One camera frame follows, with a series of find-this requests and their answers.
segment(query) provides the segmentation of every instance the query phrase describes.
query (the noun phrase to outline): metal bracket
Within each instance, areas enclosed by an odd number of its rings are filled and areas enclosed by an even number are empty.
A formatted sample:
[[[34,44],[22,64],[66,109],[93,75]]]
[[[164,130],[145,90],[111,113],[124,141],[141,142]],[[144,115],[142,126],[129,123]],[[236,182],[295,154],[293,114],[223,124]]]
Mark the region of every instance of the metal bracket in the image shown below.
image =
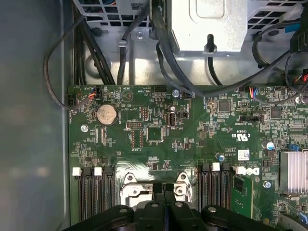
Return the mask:
[[[181,172],[174,183],[174,196],[177,201],[192,202],[192,186],[188,175]],[[134,174],[128,173],[120,191],[122,205],[136,207],[142,201],[151,201],[153,195],[153,182],[137,182]]]

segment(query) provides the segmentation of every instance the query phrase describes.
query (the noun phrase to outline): sticker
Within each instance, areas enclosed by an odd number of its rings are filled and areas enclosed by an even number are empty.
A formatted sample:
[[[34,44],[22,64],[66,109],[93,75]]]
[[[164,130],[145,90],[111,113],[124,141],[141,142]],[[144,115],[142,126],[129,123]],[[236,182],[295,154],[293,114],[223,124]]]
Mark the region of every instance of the sticker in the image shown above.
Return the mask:
[[[249,149],[238,150],[238,152],[237,152],[237,160],[240,160],[240,161],[247,161],[247,160],[249,160]]]

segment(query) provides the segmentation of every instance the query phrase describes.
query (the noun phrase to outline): silver heatsink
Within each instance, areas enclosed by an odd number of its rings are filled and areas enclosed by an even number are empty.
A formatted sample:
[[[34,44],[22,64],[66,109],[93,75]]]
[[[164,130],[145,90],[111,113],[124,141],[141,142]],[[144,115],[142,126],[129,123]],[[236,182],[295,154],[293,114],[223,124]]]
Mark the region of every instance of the silver heatsink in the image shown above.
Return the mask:
[[[308,152],[281,152],[280,188],[288,193],[308,192]]]

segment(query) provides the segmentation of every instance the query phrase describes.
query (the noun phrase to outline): blue component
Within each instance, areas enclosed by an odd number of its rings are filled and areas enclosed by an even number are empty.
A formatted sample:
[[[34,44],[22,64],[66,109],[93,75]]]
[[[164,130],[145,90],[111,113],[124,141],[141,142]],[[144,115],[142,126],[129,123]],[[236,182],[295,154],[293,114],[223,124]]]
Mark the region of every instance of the blue component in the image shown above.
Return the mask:
[[[308,225],[308,218],[307,218],[307,216],[305,214],[303,214],[303,213],[299,213],[299,214],[300,214],[300,218],[301,218],[302,222],[304,224]]]
[[[299,146],[295,145],[295,144],[288,144],[288,149],[290,149],[291,151],[298,152],[299,151]]]
[[[299,27],[300,27],[300,23],[289,25],[284,28],[284,32],[285,33],[294,32],[294,31],[297,31]]]

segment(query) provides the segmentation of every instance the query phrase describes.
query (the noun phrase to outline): screw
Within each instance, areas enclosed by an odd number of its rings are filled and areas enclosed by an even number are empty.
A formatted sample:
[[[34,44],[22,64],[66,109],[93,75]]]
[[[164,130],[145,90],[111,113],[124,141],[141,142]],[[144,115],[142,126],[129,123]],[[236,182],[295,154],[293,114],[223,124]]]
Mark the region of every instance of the screw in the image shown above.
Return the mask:
[[[83,125],[81,125],[80,130],[81,130],[82,132],[87,132],[87,131],[89,130],[89,127],[88,127],[88,125],[83,124]]]
[[[269,181],[263,182],[263,187],[269,189],[271,187],[271,183]]]
[[[175,112],[175,106],[171,106],[170,111]]]
[[[208,208],[208,211],[210,211],[211,213],[216,213],[217,210],[213,207],[210,207]]]
[[[181,202],[176,202],[174,205],[175,205],[176,207],[182,207],[182,206],[183,206],[183,204],[182,204]]]
[[[143,39],[143,36],[144,36],[144,33],[143,32],[138,32],[138,34],[137,34],[137,39]]]
[[[173,96],[174,98],[178,98],[178,97],[180,96],[180,91],[179,91],[178,89],[174,89],[174,90],[172,91],[172,96]]]

